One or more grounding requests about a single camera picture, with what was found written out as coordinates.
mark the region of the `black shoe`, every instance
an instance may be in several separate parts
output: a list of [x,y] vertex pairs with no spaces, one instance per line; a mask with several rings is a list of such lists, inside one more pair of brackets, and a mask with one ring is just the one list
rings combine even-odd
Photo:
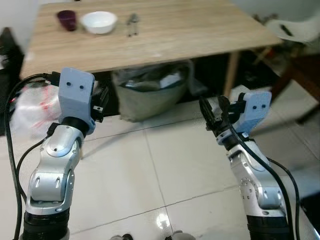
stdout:
[[123,240],[134,240],[134,238],[130,234],[125,234],[122,237],[123,237]]

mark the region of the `purple cup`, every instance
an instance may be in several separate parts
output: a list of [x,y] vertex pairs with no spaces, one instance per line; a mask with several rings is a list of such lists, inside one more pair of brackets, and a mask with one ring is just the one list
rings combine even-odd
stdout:
[[56,14],[57,18],[59,19],[61,25],[67,31],[74,31],[77,29],[77,20],[76,20],[76,13],[71,10],[63,10]]

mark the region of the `black cable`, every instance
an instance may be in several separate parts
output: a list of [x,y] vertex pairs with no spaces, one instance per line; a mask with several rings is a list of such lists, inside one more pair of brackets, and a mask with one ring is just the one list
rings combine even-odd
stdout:
[[244,141],[239,137],[238,133],[236,132],[235,128],[232,126],[232,124],[229,120],[229,106],[230,106],[229,100],[226,97],[222,96],[222,97],[218,97],[218,101],[219,101],[219,106],[222,109],[223,117],[226,120],[226,123],[227,123],[231,133],[234,135],[235,139],[237,140],[238,144],[240,144],[243,147],[243,149],[246,150],[248,152],[248,154],[250,154],[259,164],[261,164],[274,177],[274,179],[278,183],[278,185],[282,191],[284,202],[285,202],[285,208],[286,208],[286,213],[287,213],[287,218],[288,218],[288,225],[289,225],[289,229],[290,229],[290,233],[289,233],[290,239],[294,240],[295,236],[294,236],[294,226],[293,226],[293,220],[292,220],[291,205],[290,205],[290,200],[289,200],[289,196],[288,196],[285,185],[281,181],[278,174],[267,163],[265,163],[258,155],[256,155],[244,143]]
[[296,237],[296,240],[300,240],[300,229],[299,229],[300,196],[299,196],[299,189],[298,189],[298,185],[296,183],[296,180],[294,179],[294,176],[292,176],[291,172],[288,169],[286,169],[286,167],[284,167],[282,164],[280,164],[279,162],[274,161],[268,157],[267,157],[267,159],[269,160],[269,162],[277,165],[283,171],[285,171],[285,173],[291,179],[291,182],[293,184],[294,191],[295,191],[295,237]]
[[5,110],[4,110],[4,127],[5,127],[5,135],[6,135],[6,141],[8,144],[8,153],[9,153],[9,160],[10,160],[10,166],[11,166],[11,172],[12,172],[12,178],[13,178],[13,184],[14,184],[14,190],[15,190],[15,197],[16,197],[16,204],[17,204],[17,214],[16,214],[16,224],[15,224],[15,231],[14,231],[14,239],[19,239],[20,234],[20,228],[21,228],[21,221],[22,221],[22,201],[21,201],[21,193],[19,190],[19,178],[17,175],[17,168],[15,163],[15,156],[14,156],[14,148],[12,144],[12,137],[11,137],[11,130],[10,130],[10,123],[9,123],[9,115],[10,115],[10,103],[11,100],[15,97],[17,90],[21,89],[26,83],[30,82],[33,79],[36,78],[42,78],[44,74],[34,74],[31,75],[24,80],[18,82],[12,91],[9,94],[9,97],[5,104]]
[[20,179],[19,179],[19,175],[20,175],[20,168],[21,168],[21,165],[25,159],[25,157],[33,150],[35,149],[36,147],[40,146],[44,141],[46,140],[46,138],[42,139],[41,141],[39,141],[38,143],[36,143],[35,145],[33,145],[32,147],[30,147],[27,151],[25,151],[25,153],[22,155],[22,157],[20,158],[17,166],[16,166],[16,175],[18,176],[18,186],[19,186],[19,191],[20,191],[20,194],[24,200],[24,203],[27,202],[27,195],[25,193],[25,191],[23,190],[21,184],[20,184]]

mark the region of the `white bowl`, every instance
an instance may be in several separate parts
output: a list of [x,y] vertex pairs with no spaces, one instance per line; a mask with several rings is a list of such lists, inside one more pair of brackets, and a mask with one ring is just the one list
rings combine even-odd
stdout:
[[92,34],[107,34],[116,26],[118,18],[108,11],[95,11],[84,15],[81,23]]

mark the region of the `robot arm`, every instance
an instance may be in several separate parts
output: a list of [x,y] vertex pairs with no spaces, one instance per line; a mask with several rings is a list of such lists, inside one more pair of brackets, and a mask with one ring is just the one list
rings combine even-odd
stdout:
[[213,131],[217,143],[227,150],[231,169],[239,184],[251,239],[293,240],[279,184],[271,173],[239,144],[228,124],[229,121],[240,139],[269,165],[268,159],[261,153],[255,141],[249,138],[249,133],[267,115],[271,94],[241,93],[238,101],[233,104],[223,96],[218,100],[219,108],[215,112],[205,98],[199,101],[200,109],[206,120],[207,130]]
[[68,240],[74,169],[86,134],[93,133],[91,94],[94,76],[64,68],[59,81],[60,125],[40,148],[40,163],[30,177],[22,240]]

